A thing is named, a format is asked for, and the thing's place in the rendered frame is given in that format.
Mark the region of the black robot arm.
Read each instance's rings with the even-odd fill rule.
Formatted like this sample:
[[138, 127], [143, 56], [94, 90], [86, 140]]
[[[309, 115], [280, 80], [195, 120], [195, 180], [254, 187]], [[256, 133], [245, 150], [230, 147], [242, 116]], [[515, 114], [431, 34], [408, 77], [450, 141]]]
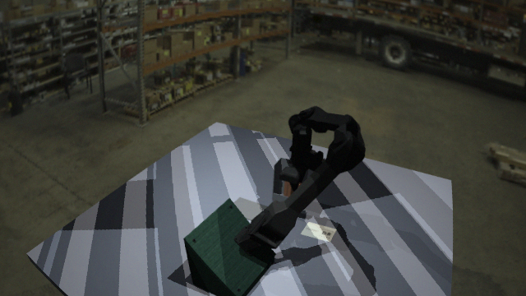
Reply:
[[359, 123], [348, 114], [327, 113], [315, 106], [293, 115], [288, 124], [296, 147], [311, 145], [312, 129], [321, 133], [333, 131], [335, 138], [328, 147], [326, 160], [321, 151], [305, 154], [301, 169], [307, 167], [314, 172], [286, 200], [271, 202], [234, 238], [248, 256], [260, 246], [277, 249], [294, 228], [298, 215], [340, 173], [353, 169], [364, 160], [365, 142]]

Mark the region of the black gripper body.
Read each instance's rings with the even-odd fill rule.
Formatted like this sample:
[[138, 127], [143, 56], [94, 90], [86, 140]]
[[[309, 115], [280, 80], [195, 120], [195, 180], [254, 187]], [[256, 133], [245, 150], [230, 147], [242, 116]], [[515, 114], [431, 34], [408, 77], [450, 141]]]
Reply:
[[303, 161], [303, 156], [305, 154], [309, 155], [310, 153], [316, 154], [315, 150], [312, 150], [312, 146], [306, 148], [300, 148], [292, 145], [290, 150], [292, 151], [291, 159], [288, 161], [289, 164], [292, 164], [292, 167], [286, 167], [279, 174], [279, 179], [285, 182], [291, 183], [300, 183], [303, 176], [303, 170], [301, 170], [301, 165]]

